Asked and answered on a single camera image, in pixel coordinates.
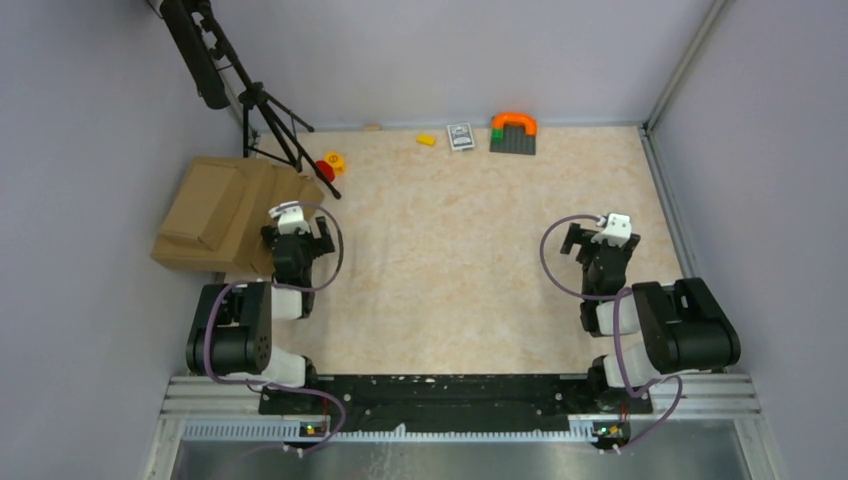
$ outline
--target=white wall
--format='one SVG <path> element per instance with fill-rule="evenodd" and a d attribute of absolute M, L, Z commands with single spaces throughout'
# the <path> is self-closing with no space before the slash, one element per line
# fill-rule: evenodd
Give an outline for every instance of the white wall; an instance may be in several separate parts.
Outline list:
<path fill-rule="evenodd" d="M 254 80 L 317 127 L 637 123 L 710 0 L 242 0 L 217 17 Z"/>
<path fill-rule="evenodd" d="M 736 2 L 658 133 L 792 478 L 848 457 L 848 3 Z"/>
<path fill-rule="evenodd" d="M 148 258 L 238 152 L 143 0 L 0 4 L 0 478 L 135 478 L 207 275 Z"/>

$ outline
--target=orange arch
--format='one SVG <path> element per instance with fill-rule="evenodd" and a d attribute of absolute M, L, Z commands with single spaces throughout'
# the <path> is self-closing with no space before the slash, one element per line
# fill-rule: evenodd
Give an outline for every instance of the orange arch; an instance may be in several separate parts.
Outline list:
<path fill-rule="evenodd" d="M 504 125 L 521 125 L 524 127 L 526 135 L 536 135 L 536 120 L 530 115 L 517 112 L 503 112 L 495 116 L 492 120 L 492 128 L 503 128 Z"/>

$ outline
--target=beige table surface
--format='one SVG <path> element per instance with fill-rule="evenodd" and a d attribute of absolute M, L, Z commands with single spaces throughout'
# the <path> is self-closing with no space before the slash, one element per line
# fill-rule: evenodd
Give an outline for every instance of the beige table surface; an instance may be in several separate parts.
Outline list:
<path fill-rule="evenodd" d="M 421 133 L 436 146 L 417 144 Z M 321 373 L 585 372 L 611 353 L 610 339 L 583 332 L 579 300 L 545 277 L 538 245 L 566 215 L 626 213 L 642 235 L 629 283 L 681 276 L 636 128 L 541 127 L 536 156 L 489 153 L 488 133 L 457 153 L 444 129 L 300 135 L 313 157 L 346 158 L 334 183 L 344 197 L 324 201 L 345 262 L 309 319 L 275 325 L 275 344 Z M 260 148 L 282 155 L 270 135 Z M 566 229 L 547 258 L 579 290 L 576 251 L 558 254 Z M 317 261 L 315 284 L 335 261 Z"/>

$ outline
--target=small yellow toy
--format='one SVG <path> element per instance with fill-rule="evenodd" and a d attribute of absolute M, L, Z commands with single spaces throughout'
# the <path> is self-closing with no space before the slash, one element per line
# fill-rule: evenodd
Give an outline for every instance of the small yellow toy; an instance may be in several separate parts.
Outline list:
<path fill-rule="evenodd" d="M 430 135 L 418 135 L 418 143 L 432 147 L 436 144 L 436 137 L 432 137 Z"/>
<path fill-rule="evenodd" d="M 344 157 L 339 155 L 337 152 L 327 152 L 327 154 L 324 155 L 324 161 L 333 167 L 333 173 L 336 175 L 341 175 L 347 171 L 347 166 L 344 163 Z"/>

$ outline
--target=tripod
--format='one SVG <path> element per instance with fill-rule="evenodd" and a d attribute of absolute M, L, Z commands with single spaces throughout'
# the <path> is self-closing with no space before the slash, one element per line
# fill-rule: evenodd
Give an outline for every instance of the tripod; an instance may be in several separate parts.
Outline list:
<path fill-rule="evenodd" d="M 226 57 L 227 60 L 230 61 L 230 65 L 225 68 L 232 67 L 236 71 L 236 74 L 238 75 L 239 79 L 245 87 L 245 91 L 238 96 L 238 100 L 242 104 L 242 153 L 244 154 L 244 156 L 247 157 L 250 151 L 255 151 L 257 153 L 261 153 L 263 155 L 291 165 L 298 172 L 303 171 L 301 159 L 306 159 L 306 162 L 309 163 L 318 178 L 322 182 L 324 182 L 324 185 L 327 186 L 327 189 L 330 190 L 330 193 L 333 194 L 333 197 L 335 197 L 336 199 L 342 198 L 341 192 L 336 190 L 336 188 L 330 183 L 330 180 L 327 179 L 321 169 L 319 169 L 315 165 L 315 161 L 312 160 L 312 157 L 309 156 L 309 153 L 306 151 L 306 149 L 304 149 L 300 142 L 297 141 L 297 132 L 295 130 L 294 122 L 297 122 L 302 125 L 308 132 L 314 132 L 315 128 L 306 123 L 294 112 L 289 110 L 279 100 L 274 98 L 273 95 L 265 91 L 262 82 L 254 82 L 253 80 L 251 80 L 250 75 L 247 74 L 247 70 L 244 69 L 244 66 L 239 61 L 238 55 L 233 49 L 232 44 L 229 42 L 229 40 L 227 40 L 227 36 L 224 35 L 224 31 L 221 29 L 221 25 L 218 24 L 218 21 L 212 14 L 212 6 L 210 2 L 208 0 L 199 0 L 196 2 L 196 6 L 197 11 L 203 17 L 203 19 L 200 21 L 200 27 L 203 28 L 203 30 L 212 33 L 216 38 L 215 47 L 209 50 L 210 54 L 216 60 L 221 60 L 222 58 Z M 280 119 L 279 115 L 277 115 L 277 112 L 274 111 L 272 105 L 282 110 L 286 115 L 291 118 L 291 129 L 289 129 L 289 127 L 282 121 L 282 119 Z M 248 119 L 250 111 L 253 110 L 254 107 L 259 110 L 259 113 L 262 115 L 262 118 L 265 119 L 265 122 L 268 124 L 268 128 L 271 129 L 271 133 L 274 135 L 274 138 L 277 139 L 277 143 L 279 143 L 280 147 L 282 147 L 283 152 L 286 155 L 286 159 L 271 155 L 269 153 L 263 152 L 257 148 L 250 146 L 251 129 Z M 295 150 L 297 150 L 297 156 L 295 156 L 288 142 L 291 142 L 291 144 L 295 147 Z"/>

